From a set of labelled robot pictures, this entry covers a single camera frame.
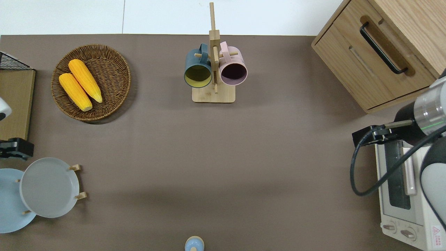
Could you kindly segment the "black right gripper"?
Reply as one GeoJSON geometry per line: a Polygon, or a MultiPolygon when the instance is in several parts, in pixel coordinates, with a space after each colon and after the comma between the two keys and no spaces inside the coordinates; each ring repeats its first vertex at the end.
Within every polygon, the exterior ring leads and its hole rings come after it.
{"type": "Polygon", "coordinates": [[[398,135],[393,132],[394,125],[370,125],[361,130],[352,133],[352,140],[357,146],[366,146],[371,144],[384,145],[391,142],[398,142],[398,135]]]}

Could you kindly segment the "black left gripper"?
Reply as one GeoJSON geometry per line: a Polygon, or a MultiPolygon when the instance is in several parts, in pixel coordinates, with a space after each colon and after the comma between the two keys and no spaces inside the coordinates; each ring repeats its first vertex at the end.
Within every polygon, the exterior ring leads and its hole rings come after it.
{"type": "Polygon", "coordinates": [[[27,160],[33,157],[34,144],[22,138],[0,140],[1,159],[17,158],[27,160]]]}

